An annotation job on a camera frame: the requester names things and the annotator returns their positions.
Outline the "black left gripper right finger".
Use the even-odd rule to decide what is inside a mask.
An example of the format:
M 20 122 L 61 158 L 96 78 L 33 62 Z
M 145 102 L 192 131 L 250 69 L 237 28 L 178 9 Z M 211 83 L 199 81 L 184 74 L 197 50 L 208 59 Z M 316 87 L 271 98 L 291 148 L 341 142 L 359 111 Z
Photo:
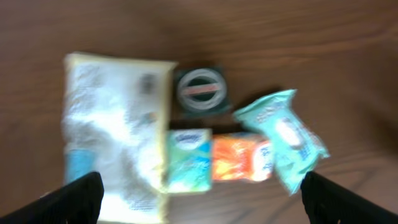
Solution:
M 311 224 L 397 224 L 397 214 L 316 172 L 305 175 L 300 189 Z

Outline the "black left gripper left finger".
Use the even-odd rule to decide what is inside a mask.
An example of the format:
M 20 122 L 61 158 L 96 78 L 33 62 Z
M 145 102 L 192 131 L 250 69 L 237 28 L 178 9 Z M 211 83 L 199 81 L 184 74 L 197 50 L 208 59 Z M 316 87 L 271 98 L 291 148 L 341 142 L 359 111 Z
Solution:
M 96 224 L 103 195 L 104 187 L 100 173 L 90 172 L 1 217 L 1 224 Z

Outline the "mint wet wipes pack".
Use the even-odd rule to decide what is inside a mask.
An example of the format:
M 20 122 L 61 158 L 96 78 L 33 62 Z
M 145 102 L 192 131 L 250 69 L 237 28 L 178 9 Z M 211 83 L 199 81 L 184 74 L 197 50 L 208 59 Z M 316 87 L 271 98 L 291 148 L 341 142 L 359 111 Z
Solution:
M 295 194 L 307 172 L 319 159 L 330 156 L 322 140 L 294 113 L 295 89 L 257 99 L 234 112 L 243 126 L 268 137 L 274 150 L 274 166 L 290 195 Z

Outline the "white snack bag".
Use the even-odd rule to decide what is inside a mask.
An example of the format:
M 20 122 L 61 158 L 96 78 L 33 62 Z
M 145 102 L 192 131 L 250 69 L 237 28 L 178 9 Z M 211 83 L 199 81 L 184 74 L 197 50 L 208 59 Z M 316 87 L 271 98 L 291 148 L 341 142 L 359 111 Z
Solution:
M 100 223 L 165 223 L 166 138 L 177 63 L 74 52 L 64 65 L 65 180 L 100 173 Z

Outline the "orange tissue pack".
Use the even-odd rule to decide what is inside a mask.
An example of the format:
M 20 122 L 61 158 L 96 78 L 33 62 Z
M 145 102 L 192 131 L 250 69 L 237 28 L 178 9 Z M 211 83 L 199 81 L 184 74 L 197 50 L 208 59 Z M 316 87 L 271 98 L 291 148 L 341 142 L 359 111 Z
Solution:
M 213 136 L 212 179 L 262 182 L 272 176 L 274 150 L 260 134 L 229 133 Z

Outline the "teal tissue pack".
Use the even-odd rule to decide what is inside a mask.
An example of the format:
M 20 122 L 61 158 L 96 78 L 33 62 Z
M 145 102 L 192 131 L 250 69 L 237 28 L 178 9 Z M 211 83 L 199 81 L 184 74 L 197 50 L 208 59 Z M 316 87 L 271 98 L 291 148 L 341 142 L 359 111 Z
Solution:
M 170 194 L 199 194 L 212 187 L 212 130 L 176 129 L 167 139 Z

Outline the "dark green round-logo packet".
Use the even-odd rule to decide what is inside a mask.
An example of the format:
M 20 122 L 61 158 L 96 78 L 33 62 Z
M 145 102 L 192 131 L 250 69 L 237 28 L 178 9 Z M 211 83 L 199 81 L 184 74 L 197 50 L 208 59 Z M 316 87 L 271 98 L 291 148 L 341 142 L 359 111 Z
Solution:
M 232 108 L 228 86 L 219 66 L 179 70 L 175 72 L 174 86 L 185 117 L 222 114 Z

